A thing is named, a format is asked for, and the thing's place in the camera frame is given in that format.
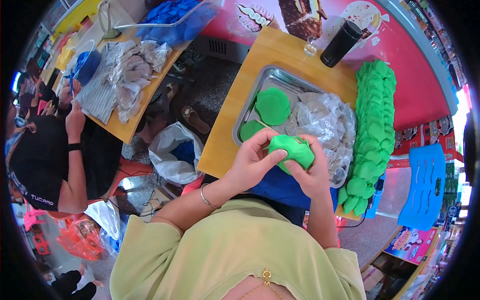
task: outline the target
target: poster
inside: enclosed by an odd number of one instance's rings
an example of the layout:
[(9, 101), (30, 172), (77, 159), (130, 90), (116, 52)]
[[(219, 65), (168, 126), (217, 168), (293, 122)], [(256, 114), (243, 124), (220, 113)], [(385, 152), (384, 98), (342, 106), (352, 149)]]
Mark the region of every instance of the poster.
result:
[[(456, 151), (455, 133), (452, 116), (448, 115), (439, 120), (428, 122), (395, 132), (395, 146), (392, 155), (404, 155), (411, 148), (440, 143), (444, 151), (445, 160), (458, 159), (463, 162), (463, 156)], [(391, 159), (387, 168), (409, 168), (409, 159)]]
[(422, 231), (403, 226), (385, 252), (407, 262), (419, 265), (432, 245), (438, 228)]
[(358, 70), (364, 61), (380, 59), (395, 71), (395, 130), (450, 114), (423, 53), (402, 25), (374, 0), (222, 0), (218, 16), (202, 35), (251, 46), (260, 30), (269, 26), (304, 40), (315, 36), (325, 49), (345, 20), (357, 24), (364, 34), (342, 61)]

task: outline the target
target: wooden table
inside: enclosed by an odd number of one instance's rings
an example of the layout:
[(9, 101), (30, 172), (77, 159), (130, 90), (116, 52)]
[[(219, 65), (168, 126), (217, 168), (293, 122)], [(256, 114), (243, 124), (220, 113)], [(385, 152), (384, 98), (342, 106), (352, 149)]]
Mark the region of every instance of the wooden table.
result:
[[(239, 148), (232, 138), (233, 126), (260, 69), (265, 65), (273, 64), (284, 68), (326, 92), (339, 95), (343, 102), (349, 102), (350, 107), (355, 107), (358, 91), (355, 71), (342, 62), (334, 68), (328, 68), (320, 61), (319, 55), (308, 57), (303, 52), (305, 43), (270, 27), (264, 27), (260, 31), (210, 132), (198, 163), (200, 171), (221, 178), (231, 168)], [(342, 207), (337, 209), (337, 215), (343, 215)], [(352, 213), (347, 217), (360, 219)]]
[[(119, 37), (115, 39), (108, 39), (108, 40), (102, 40), (97, 48), (101, 50), (103, 46), (111, 41), (111, 42), (126, 42), (129, 40), (125, 35), (120, 35)], [(152, 98), (153, 94), (156, 92), (164, 78), (167, 76), (168, 71), (170, 68), (173, 66), (177, 58), (180, 56), (182, 51), (176, 51), (173, 50), (169, 57), (167, 58), (167, 61), (165, 62), (165, 65), (163, 66), (163, 69), (161, 72), (154, 72), (152, 75), (157, 76), (157, 78), (154, 78), (150, 81), (150, 84), (147, 85), (143, 90), (143, 97), (142, 100), (140, 101), (140, 109), (138, 113), (130, 118), (128, 120), (127, 124), (123, 124), (120, 122), (119, 115), (118, 115), (118, 109), (115, 107), (112, 111), (112, 114), (110, 116), (110, 119), (108, 120), (107, 124), (103, 124), (99, 119), (93, 117), (90, 115), (88, 112), (83, 110), (83, 113), (87, 115), (90, 119), (92, 119), (95, 123), (97, 123), (99, 126), (105, 128), (109, 133), (115, 135), (118, 139), (122, 140), (126, 144), (130, 144), (133, 138), (133, 134), (135, 133), (135, 130), (138, 126), (138, 123), (140, 122), (140, 118), (144, 114), (148, 104), (150, 103), (150, 99)], [(59, 83), (59, 80), (57, 80), (54, 84), (53, 89), (55, 90), (57, 88), (57, 85)]]

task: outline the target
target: black cap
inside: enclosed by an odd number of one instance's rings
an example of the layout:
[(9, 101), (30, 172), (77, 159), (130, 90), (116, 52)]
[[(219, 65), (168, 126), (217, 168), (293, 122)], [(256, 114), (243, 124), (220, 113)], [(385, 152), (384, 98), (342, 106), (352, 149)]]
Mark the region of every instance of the black cap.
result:
[(342, 28), (352, 36), (352, 38), (360, 39), (363, 32), (361, 31), (360, 27), (358, 27), (352, 21), (345, 21), (342, 25)]

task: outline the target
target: orange plastic bag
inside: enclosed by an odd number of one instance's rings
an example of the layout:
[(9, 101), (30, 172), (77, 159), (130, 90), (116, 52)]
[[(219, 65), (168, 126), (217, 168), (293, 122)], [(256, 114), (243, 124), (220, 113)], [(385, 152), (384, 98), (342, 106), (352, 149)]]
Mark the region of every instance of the orange plastic bag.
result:
[(67, 229), (60, 229), (57, 237), (65, 251), (90, 261), (100, 259), (103, 247), (98, 224), (85, 214), (76, 220), (66, 219), (65, 223)]

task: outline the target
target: white plastic bag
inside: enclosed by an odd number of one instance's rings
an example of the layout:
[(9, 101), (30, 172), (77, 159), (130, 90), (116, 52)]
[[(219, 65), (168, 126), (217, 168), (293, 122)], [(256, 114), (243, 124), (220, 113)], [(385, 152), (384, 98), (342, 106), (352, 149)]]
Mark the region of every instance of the white plastic bag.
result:
[[(194, 167), (186, 161), (177, 160), (170, 152), (183, 142), (193, 142)], [(176, 122), (162, 130), (148, 147), (148, 154), (158, 174), (167, 180), (187, 184), (202, 175), (197, 170), (204, 145), (198, 136), (182, 123)]]
[(119, 209), (110, 201), (117, 204), (115, 196), (110, 197), (108, 202), (95, 202), (87, 207), (84, 213), (97, 222), (101, 228), (110, 235), (114, 240), (120, 238), (120, 214)]

